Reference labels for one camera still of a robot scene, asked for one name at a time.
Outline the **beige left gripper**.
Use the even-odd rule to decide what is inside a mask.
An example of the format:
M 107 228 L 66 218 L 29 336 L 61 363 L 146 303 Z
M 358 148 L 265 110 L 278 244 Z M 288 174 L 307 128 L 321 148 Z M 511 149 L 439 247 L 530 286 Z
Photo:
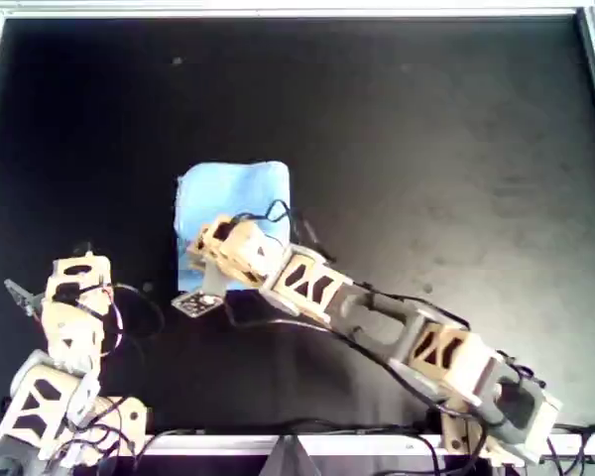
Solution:
M 42 299 L 42 326 L 50 357 L 70 372 L 101 368 L 110 285 L 105 256 L 87 252 L 54 261 Z

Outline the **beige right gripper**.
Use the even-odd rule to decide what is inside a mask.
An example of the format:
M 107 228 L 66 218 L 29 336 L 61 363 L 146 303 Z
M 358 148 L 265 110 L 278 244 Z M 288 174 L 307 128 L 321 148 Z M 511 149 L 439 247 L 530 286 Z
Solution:
M 231 283 L 257 289 L 278 269 L 288 246 L 254 220 L 221 214 L 189 243 L 187 260 L 191 270 L 203 272 L 203 291 L 226 291 Z

